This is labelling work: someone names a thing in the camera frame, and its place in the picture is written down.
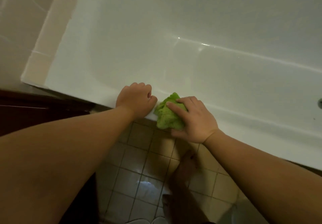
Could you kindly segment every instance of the crumpled green cloth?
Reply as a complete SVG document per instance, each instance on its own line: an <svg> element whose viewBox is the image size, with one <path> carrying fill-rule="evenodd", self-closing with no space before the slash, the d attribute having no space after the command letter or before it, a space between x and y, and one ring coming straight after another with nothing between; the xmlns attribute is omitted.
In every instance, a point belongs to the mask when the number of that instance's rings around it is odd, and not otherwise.
<svg viewBox="0 0 322 224"><path fill-rule="evenodd" d="M179 95L174 92L155 108L154 114L158 116L156 126L159 129L173 128L176 130L182 130L184 128L184 122L182 119L166 106L167 102L172 102L187 111L184 104L180 104L175 101L178 98L180 98Z"/></svg>

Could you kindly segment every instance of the forearm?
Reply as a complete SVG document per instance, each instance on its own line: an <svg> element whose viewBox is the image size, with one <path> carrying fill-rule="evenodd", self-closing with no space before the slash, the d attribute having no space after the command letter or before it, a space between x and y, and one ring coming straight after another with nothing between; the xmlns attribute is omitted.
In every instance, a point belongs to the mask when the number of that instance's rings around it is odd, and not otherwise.
<svg viewBox="0 0 322 224"><path fill-rule="evenodd" d="M221 131L208 138L205 146L273 223L322 222L322 178L318 175Z"/></svg>
<svg viewBox="0 0 322 224"><path fill-rule="evenodd" d="M127 109L118 107L1 137L0 175L6 179L0 182L3 203L10 207L28 198L26 202L39 203L44 212L61 216L132 119Z"/></svg>

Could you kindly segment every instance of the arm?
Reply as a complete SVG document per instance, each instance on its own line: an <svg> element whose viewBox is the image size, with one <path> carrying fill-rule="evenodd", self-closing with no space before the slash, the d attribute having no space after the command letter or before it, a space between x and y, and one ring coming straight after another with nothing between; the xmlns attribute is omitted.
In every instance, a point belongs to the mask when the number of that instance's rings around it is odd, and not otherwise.
<svg viewBox="0 0 322 224"><path fill-rule="evenodd" d="M2 223L58 223L121 132L156 102L150 85L134 83L115 109L0 137Z"/></svg>
<svg viewBox="0 0 322 224"><path fill-rule="evenodd" d="M195 97L177 101L188 112L172 103L167 106L186 127L172 130L172 135L203 143L268 221L322 223L322 177L225 135Z"/></svg>

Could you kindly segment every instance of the white bathtub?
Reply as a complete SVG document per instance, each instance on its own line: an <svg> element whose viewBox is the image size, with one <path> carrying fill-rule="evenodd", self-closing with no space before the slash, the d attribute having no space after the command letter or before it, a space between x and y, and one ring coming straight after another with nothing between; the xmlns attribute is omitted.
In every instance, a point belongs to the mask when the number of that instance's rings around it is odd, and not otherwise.
<svg viewBox="0 0 322 224"><path fill-rule="evenodd" d="M227 134L322 169L321 44L322 0L78 0L44 86L194 95Z"/></svg>

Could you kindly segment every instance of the person's left hand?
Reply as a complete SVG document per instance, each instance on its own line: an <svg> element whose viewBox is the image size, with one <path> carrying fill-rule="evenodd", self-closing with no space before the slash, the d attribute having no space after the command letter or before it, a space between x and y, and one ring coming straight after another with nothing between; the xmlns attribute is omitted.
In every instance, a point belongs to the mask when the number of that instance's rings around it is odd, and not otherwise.
<svg viewBox="0 0 322 224"><path fill-rule="evenodd" d="M151 96L152 87L144 83L125 86L117 100L116 107L123 106L133 113L133 119L144 118L154 108L158 99Z"/></svg>

